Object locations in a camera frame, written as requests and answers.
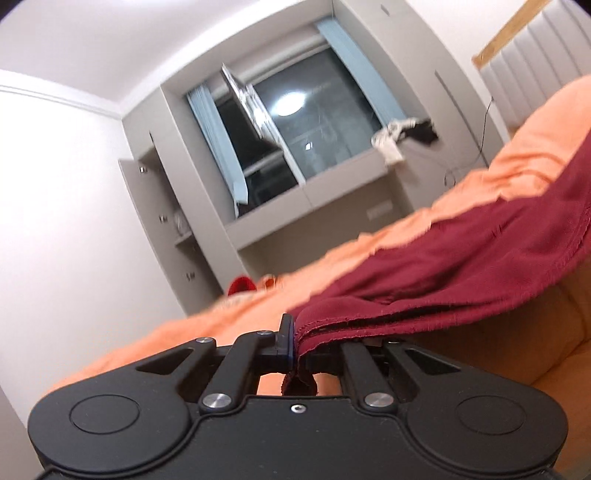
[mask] power cord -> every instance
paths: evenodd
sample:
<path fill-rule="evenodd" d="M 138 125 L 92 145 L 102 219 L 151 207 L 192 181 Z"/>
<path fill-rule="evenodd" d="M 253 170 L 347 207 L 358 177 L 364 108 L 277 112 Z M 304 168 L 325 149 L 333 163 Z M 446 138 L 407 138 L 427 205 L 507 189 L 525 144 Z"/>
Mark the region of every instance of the power cord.
<path fill-rule="evenodd" d="M 464 170 L 464 168 L 472 168 L 476 164 L 478 159 L 482 156 L 482 149 L 484 148 L 484 137 L 486 135 L 486 119 L 488 117 L 488 112 L 491 109 L 491 105 L 492 105 L 493 100 L 494 100 L 494 98 L 491 97 L 491 101 L 488 102 L 488 106 L 486 107 L 486 113 L 484 114 L 484 126 L 482 127 L 482 142 L 480 143 L 480 148 L 478 149 L 478 155 L 471 163 L 469 163 L 467 165 L 462 165 L 462 166 L 455 167 L 455 168 L 448 168 L 445 172 L 445 175 L 443 176 L 443 184 L 446 187 L 448 185 L 448 180 L 447 180 L 448 176 L 452 177 L 453 184 L 451 186 L 454 187 L 457 183 L 455 172 L 457 172 L 459 170 Z"/>

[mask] blue curtain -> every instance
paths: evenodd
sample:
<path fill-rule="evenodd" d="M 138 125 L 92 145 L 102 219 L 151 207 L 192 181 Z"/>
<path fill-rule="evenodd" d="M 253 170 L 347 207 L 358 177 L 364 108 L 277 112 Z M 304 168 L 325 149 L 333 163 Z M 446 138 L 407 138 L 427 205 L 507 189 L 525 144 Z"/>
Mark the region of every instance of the blue curtain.
<path fill-rule="evenodd" d="M 361 88 L 383 126 L 407 117 L 377 70 L 334 18 L 316 24 L 322 36 L 339 56 Z"/>
<path fill-rule="evenodd" d="M 248 203 L 248 188 L 230 136 L 217 111 L 212 94 L 205 85 L 199 85 L 187 94 L 193 114 L 201 127 L 203 136 L 212 151 L 213 158 L 222 172 L 234 203 Z"/>

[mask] window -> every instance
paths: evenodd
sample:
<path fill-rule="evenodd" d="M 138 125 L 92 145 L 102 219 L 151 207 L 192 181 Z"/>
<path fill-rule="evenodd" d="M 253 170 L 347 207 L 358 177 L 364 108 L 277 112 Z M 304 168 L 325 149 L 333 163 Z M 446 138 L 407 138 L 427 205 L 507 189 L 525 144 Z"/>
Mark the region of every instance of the window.
<path fill-rule="evenodd" d="M 331 48 L 250 87 L 266 121 L 256 119 L 247 105 L 248 86 L 225 72 L 235 91 L 217 109 L 248 186 L 241 214 L 371 148 L 371 137 L 382 126 Z M 274 132 L 253 130 L 257 123 Z"/>

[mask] white ceiling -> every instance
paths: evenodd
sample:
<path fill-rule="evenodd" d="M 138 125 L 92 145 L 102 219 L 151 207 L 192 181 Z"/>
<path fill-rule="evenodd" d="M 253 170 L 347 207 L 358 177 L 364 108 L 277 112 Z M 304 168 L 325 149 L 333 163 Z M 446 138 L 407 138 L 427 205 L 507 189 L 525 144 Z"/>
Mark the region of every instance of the white ceiling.
<path fill-rule="evenodd" d="M 200 33 L 255 0 L 24 0 L 0 23 L 0 69 L 120 102 Z"/>

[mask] red object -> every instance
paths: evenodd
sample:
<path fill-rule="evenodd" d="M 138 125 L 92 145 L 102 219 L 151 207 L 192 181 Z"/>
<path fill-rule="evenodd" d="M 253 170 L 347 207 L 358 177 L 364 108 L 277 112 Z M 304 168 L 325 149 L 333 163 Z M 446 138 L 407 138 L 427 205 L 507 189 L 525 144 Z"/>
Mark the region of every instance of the red object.
<path fill-rule="evenodd" d="M 230 295 L 234 295 L 235 293 L 252 290 L 256 290 L 256 284 L 250 277 L 242 275 L 240 277 L 236 277 L 234 281 L 230 283 L 230 287 L 228 288 L 228 297 Z"/>
<path fill-rule="evenodd" d="M 477 322 L 539 295 L 589 252 L 590 171 L 591 133 L 542 196 L 476 207 L 377 251 L 290 312 L 298 356 L 335 340 Z"/>

